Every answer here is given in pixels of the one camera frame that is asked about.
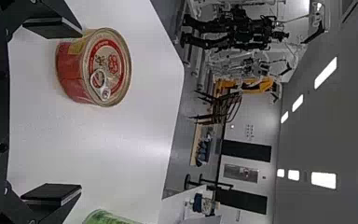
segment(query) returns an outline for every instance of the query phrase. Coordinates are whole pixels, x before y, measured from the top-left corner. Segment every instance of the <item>white wall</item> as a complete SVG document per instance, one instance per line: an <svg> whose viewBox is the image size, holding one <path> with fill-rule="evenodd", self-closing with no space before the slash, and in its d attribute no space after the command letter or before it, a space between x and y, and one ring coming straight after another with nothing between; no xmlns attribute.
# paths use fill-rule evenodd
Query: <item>white wall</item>
<svg viewBox="0 0 358 224"><path fill-rule="evenodd" d="M267 214L261 215L248 211L241 211L241 221L236 222L236 208L222 206L218 214L223 215L225 224L270 224L273 219L274 194L275 194L275 171L277 160L278 134L280 129L281 103L271 105L270 95L243 95L242 104L237 117L226 127L225 139L272 146L271 162L251 161L233 157L222 157L219 181L233 184L236 190L246 191L253 194L268 196ZM246 136L246 126L254 126L253 138ZM223 177L224 165L235 164L259 170L258 184L233 180Z"/></svg>

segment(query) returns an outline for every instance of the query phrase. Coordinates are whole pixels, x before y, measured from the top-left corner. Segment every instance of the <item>ceiling light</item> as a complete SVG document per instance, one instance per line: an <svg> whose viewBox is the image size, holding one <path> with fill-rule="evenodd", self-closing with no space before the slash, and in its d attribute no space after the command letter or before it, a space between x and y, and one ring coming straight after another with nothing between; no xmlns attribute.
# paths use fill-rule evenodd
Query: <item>ceiling light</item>
<svg viewBox="0 0 358 224"><path fill-rule="evenodd" d="M292 106L292 112L298 110L298 108L302 105L303 102L304 102L304 95L300 95L300 97L298 97L298 99L295 101L295 103Z"/></svg>
<svg viewBox="0 0 358 224"><path fill-rule="evenodd" d="M310 182L319 187L335 189L337 187L337 175L312 172Z"/></svg>
<svg viewBox="0 0 358 224"><path fill-rule="evenodd" d="M318 5L317 5L317 9L316 10L320 10L321 9L321 7L322 7L323 5L322 5L322 3L318 3Z"/></svg>
<svg viewBox="0 0 358 224"><path fill-rule="evenodd" d="M330 77L331 74L334 73L337 69L337 57L331 61L330 64L325 67L325 69L322 71L322 73L316 77L315 79L315 90L318 89L322 83L324 83L328 77Z"/></svg>
<svg viewBox="0 0 358 224"><path fill-rule="evenodd" d="M281 123L284 123L289 118L289 112L286 111L281 118Z"/></svg>
<svg viewBox="0 0 358 224"><path fill-rule="evenodd" d="M283 169L279 169L277 172L277 176L278 177L284 177L284 170Z"/></svg>
<svg viewBox="0 0 358 224"><path fill-rule="evenodd" d="M300 180L300 172L296 170L289 170L289 174L287 175L287 177L291 180L298 181Z"/></svg>

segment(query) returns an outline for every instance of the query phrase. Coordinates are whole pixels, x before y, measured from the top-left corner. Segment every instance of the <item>shoe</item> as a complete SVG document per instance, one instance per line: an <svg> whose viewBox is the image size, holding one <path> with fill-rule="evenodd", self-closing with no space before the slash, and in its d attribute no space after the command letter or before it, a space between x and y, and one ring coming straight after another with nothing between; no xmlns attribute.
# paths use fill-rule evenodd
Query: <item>shoe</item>
<svg viewBox="0 0 358 224"><path fill-rule="evenodd" d="M187 19L191 17L190 14L185 14L185 16L183 17L183 20L182 20L182 26L188 26L187 24Z"/></svg>
<svg viewBox="0 0 358 224"><path fill-rule="evenodd" d="M182 49L185 47L186 42L187 42L187 34L185 34L185 32L182 32L182 35L180 37L180 46L182 47Z"/></svg>

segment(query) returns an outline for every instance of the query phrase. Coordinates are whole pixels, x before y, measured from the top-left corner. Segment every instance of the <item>legs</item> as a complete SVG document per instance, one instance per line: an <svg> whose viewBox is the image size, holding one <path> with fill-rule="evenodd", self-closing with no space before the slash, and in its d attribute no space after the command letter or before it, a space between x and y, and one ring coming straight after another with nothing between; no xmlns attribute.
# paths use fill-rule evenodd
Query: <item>legs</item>
<svg viewBox="0 0 358 224"><path fill-rule="evenodd" d="M215 19L213 21L197 21L189 14L185 14L183 19L183 26L190 26L198 30L201 34L205 33L226 33L229 31L230 26L227 21Z"/></svg>
<svg viewBox="0 0 358 224"><path fill-rule="evenodd" d="M194 37L191 34L182 33L181 37L181 45L189 44L200 47L202 49L228 49L231 43L231 37L229 35L225 35L219 39L201 39Z"/></svg>

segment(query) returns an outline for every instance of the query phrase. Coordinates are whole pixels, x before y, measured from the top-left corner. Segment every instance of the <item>black panel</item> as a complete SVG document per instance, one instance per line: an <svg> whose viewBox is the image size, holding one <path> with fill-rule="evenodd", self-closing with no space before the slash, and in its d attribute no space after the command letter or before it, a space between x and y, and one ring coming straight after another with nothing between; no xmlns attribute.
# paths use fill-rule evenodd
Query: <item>black panel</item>
<svg viewBox="0 0 358 224"><path fill-rule="evenodd" d="M216 191L216 200L226 206L235 207L263 215L267 213L268 198L266 196L246 193L233 189L218 189Z"/></svg>
<svg viewBox="0 0 358 224"><path fill-rule="evenodd" d="M271 161L270 146L224 140L222 154L254 161Z"/></svg>
<svg viewBox="0 0 358 224"><path fill-rule="evenodd" d="M65 197L81 189L79 185L44 184L21 196L23 200L61 202Z"/></svg>

